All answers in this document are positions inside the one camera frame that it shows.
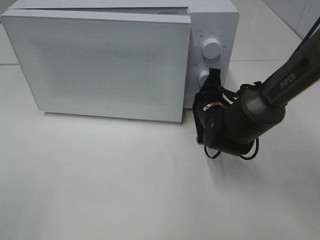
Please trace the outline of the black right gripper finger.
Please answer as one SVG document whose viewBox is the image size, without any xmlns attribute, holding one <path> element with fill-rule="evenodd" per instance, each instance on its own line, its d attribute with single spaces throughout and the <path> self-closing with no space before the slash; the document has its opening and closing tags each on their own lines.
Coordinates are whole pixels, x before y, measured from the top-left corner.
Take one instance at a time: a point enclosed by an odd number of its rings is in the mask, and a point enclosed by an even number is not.
<svg viewBox="0 0 320 240">
<path fill-rule="evenodd" d="M 208 69 L 207 77 L 205 78 L 201 88 L 214 86 L 221 86 L 221 70 L 218 68 L 210 67 Z"/>
</svg>

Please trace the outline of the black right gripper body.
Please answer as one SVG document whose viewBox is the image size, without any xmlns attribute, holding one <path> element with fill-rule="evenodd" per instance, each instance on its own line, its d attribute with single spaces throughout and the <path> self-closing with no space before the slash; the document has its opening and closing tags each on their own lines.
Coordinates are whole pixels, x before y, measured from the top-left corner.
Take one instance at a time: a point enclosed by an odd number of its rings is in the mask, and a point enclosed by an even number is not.
<svg viewBox="0 0 320 240">
<path fill-rule="evenodd" d="M 219 119 L 222 112 L 229 106 L 229 102 L 223 97 L 219 87 L 220 85 L 217 84 L 203 85 L 195 94 L 192 113 L 199 144 L 211 145 L 213 143 L 219 131 L 212 126 L 213 121 L 216 117 Z"/>
</svg>

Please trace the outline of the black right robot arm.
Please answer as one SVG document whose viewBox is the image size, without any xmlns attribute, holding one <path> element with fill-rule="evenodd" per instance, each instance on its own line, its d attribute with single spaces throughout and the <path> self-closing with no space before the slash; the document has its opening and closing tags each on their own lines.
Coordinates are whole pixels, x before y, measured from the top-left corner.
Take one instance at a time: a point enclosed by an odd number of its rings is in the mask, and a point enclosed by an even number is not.
<svg viewBox="0 0 320 240">
<path fill-rule="evenodd" d="M 286 105 L 320 79 L 320 32 L 307 34 L 288 61 L 265 82 L 242 84 L 233 92 L 221 85 L 220 70 L 211 68 L 196 93 L 192 112 L 196 140 L 204 151 L 216 150 L 253 159 L 259 137 L 285 117 Z"/>
</svg>

